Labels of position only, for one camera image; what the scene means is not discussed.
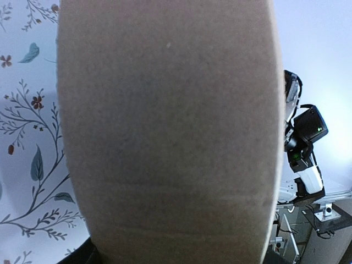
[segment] red flower pattern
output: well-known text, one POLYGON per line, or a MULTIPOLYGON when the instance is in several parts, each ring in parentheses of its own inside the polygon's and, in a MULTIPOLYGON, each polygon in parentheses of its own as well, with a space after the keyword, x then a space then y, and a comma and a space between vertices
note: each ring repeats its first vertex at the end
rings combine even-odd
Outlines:
POLYGON ((2 55, 0 57, 0 61, 3 61, 3 63, 1 64, 1 67, 2 68, 5 68, 6 66, 7 67, 10 67, 12 65, 12 62, 11 62, 11 56, 10 55, 7 55, 7 58, 5 58, 4 55, 2 55))
POLYGON ((33 108, 34 109, 42 109, 44 106, 42 105, 41 103, 42 101, 42 97, 41 96, 38 96, 38 97, 33 97, 33 101, 31 102, 31 105, 33 105, 33 108))

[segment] white wallpaper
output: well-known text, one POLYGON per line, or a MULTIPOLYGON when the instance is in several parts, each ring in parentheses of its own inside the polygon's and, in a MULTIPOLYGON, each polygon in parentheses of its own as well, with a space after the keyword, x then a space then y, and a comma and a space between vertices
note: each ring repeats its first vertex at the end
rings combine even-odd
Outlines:
POLYGON ((88 237, 56 94, 57 0, 0 0, 0 263, 57 263, 88 237))
MULTIPOLYGON (((351 190, 352 2, 275 0, 274 6, 284 69, 300 76, 300 103, 316 105, 329 129, 314 143, 325 192, 351 190)), ((284 157, 283 179, 292 179, 284 157)))

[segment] metal stand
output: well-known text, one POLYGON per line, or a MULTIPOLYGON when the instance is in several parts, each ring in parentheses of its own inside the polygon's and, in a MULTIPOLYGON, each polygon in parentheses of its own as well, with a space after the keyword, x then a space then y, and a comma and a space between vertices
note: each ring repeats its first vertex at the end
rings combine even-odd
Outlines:
POLYGON ((339 214, 332 208, 332 203, 320 204, 320 209, 323 211, 314 214, 320 222, 325 222, 341 217, 341 214, 339 214))
MULTIPOLYGON (((315 201, 313 204, 327 204, 347 199, 352 199, 352 190, 332 192, 330 194, 326 194, 323 198, 315 201)), ((291 208, 292 205, 292 203, 277 205, 276 209, 291 208)))

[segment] white robot part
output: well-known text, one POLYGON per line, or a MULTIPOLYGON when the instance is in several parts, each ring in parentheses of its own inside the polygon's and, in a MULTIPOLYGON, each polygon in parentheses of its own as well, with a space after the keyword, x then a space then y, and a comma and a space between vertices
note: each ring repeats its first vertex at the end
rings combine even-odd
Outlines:
POLYGON ((314 194, 323 189, 323 180, 317 166, 312 166, 302 172, 297 172, 297 174, 304 183, 307 193, 314 194))
POLYGON ((297 184, 294 180, 281 182, 279 200, 280 204, 288 204, 297 198, 297 184))

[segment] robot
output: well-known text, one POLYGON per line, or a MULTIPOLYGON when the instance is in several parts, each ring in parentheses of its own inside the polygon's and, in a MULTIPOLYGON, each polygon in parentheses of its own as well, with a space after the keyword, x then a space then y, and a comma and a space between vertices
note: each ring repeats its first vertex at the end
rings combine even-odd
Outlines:
POLYGON ((294 73, 284 71, 285 77, 285 136, 284 146, 290 168, 297 176, 280 187, 278 204, 302 207, 325 196, 321 171, 317 164, 313 143, 328 134, 319 110, 312 104, 301 105, 307 110, 296 116, 302 94, 302 81, 294 73))

